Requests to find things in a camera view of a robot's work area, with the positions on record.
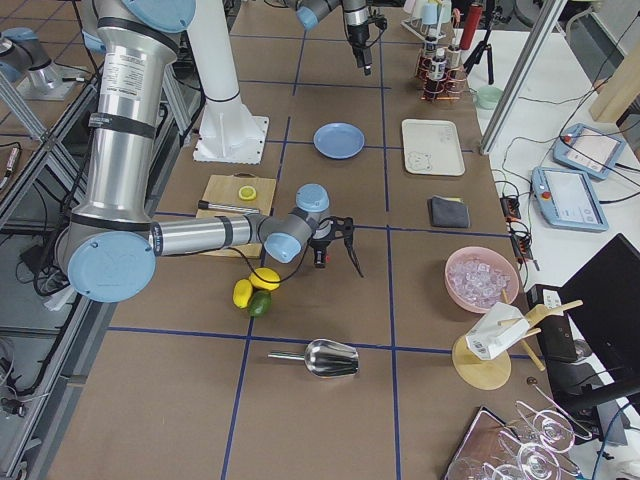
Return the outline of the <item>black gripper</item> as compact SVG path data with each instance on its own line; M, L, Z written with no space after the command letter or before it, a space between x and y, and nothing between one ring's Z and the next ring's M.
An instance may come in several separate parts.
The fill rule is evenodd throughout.
M354 221L352 217L329 216L320 221L316 232L308 244L314 252L314 266L325 268L327 263L327 248L334 240L342 239L349 259L358 275L363 278L360 262L353 242Z
M386 30L386 17L378 10L359 9L344 10L343 18L346 27L346 36L357 61L371 61L371 47L380 40ZM375 40L369 41L369 25L374 24L379 33ZM365 76L372 73L372 65L365 62L363 65Z

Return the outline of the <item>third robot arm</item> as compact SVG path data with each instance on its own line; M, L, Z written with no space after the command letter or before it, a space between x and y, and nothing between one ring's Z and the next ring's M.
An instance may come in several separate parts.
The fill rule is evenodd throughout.
M55 63L29 28L1 32L1 73L27 100L65 100L71 89L86 81L79 67Z

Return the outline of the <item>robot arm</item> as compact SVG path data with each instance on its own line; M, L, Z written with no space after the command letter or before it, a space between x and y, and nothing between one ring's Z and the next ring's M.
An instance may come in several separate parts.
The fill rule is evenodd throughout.
M145 196L167 67L189 37L205 103L195 157L255 164L268 121L250 113L237 83L224 8L219 1L98 1L90 13L105 48L93 130L88 185L56 245L71 286L91 300L126 300L150 282L161 256L260 244L287 263L312 247L352 235L350 219L335 217L318 184L302 186L284 218L260 213L184 221L152 221Z
M287 6L296 11L296 17L309 32L319 25L336 8L342 9L343 27L346 41L351 47L356 66L366 76L372 73L371 48L378 40L370 38L369 26L374 24L378 34L383 35L387 29L387 19L374 8L372 1L366 0L308 0L288 1ZM324 156L334 160L345 160L355 156L364 147L364 134L348 123L329 123L314 134L314 146ZM319 224L312 229L313 236L307 246L314 251L314 266L326 266L329 245L341 239L347 255L357 271L361 270L354 248L353 236L355 226L350 217L337 217L329 213L327 206L320 209Z

